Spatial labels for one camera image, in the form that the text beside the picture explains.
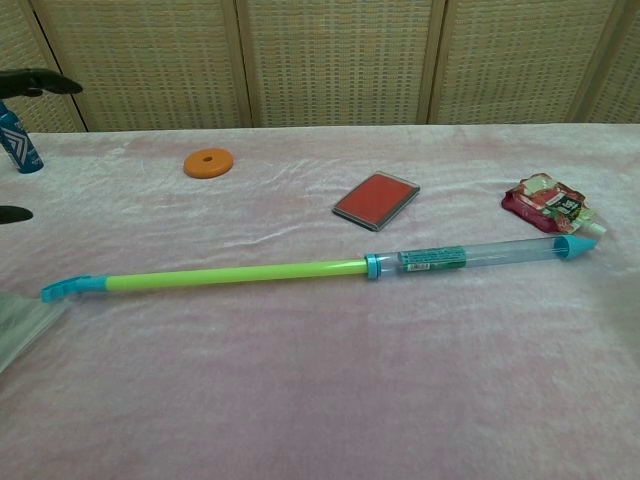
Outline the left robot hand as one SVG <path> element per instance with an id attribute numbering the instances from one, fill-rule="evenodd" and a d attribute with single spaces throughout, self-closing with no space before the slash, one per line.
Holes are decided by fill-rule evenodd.
<path id="1" fill-rule="evenodd" d="M 39 97 L 45 92 L 72 95 L 82 91 L 78 82 L 49 69 L 1 71 L 1 144 L 20 173 L 34 173 L 43 167 L 43 162 L 18 117 L 4 101 L 14 97 Z"/>

